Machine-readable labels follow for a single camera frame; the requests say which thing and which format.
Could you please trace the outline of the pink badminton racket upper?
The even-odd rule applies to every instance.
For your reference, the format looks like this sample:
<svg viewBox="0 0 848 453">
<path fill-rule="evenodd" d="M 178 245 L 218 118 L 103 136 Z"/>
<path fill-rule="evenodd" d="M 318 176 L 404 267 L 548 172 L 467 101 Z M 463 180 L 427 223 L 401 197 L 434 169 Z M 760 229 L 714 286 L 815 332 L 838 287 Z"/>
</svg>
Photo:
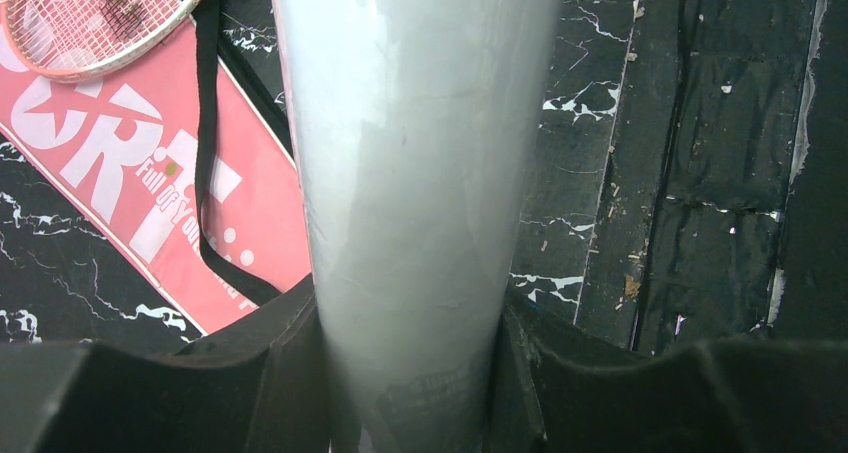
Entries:
<svg viewBox="0 0 848 453">
<path fill-rule="evenodd" d="M 78 83 L 115 72 L 160 44 L 201 0 L 1 0 L 10 53 L 33 73 Z"/>
</svg>

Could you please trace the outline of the pink racket cover bag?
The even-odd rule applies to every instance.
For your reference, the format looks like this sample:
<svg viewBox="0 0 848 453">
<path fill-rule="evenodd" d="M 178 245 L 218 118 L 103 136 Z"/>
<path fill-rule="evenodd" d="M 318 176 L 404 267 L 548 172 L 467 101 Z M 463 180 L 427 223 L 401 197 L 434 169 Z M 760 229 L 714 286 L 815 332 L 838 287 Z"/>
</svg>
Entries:
<svg viewBox="0 0 848 453">
<path fill-rule="evenodd" d="M 188 20 L 131 65 L 83 83 L 30 69 L 1 39 L 1 127 L 177 314 L 217 331 L 257 304 L 202 260 L 202 240 L 279 291 L 310 271 L 297 174 L 276 108 L 262 110 L 217 67 L 214 170 L 195 198 L 199 143 L 196 24 Z"/>
</svg>

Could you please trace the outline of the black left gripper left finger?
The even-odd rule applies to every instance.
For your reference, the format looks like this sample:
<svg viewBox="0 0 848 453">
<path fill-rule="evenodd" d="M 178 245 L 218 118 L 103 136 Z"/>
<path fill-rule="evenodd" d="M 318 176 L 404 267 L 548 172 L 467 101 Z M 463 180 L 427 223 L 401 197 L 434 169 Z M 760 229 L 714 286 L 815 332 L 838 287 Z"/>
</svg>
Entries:
<svg viewBox="0 0 848 453">
<path fill-rule="evenodd" d="M 326 452 L 313 283 L 175 354 L 102 343 L 1 349 L 5 452 Z"/>
</svg>

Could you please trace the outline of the white shuttlecock tube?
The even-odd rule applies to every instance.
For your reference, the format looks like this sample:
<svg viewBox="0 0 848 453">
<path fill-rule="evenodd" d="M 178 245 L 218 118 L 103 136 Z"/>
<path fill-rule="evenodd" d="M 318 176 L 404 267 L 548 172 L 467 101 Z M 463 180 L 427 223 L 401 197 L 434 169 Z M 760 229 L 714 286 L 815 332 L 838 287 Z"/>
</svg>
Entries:
<svg viewBox="0 0 848 453">
<path fill-rule="evenodd" d="M 477 452 L 562 0 L 272 0 L 334 452 Z"/>
</svg>

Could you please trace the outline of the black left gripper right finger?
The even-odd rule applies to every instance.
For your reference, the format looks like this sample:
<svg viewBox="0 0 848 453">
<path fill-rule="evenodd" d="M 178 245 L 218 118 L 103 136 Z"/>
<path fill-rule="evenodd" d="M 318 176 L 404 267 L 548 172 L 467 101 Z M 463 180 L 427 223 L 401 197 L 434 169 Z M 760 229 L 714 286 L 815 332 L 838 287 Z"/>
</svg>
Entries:
<svg viewBox="0 0 848 453">
<path fill-rule="evenodd" d="M 648 357 L 508 289 L 494 452 L 843 452 L 847 345 L 750 337 Z"/>
</svg>

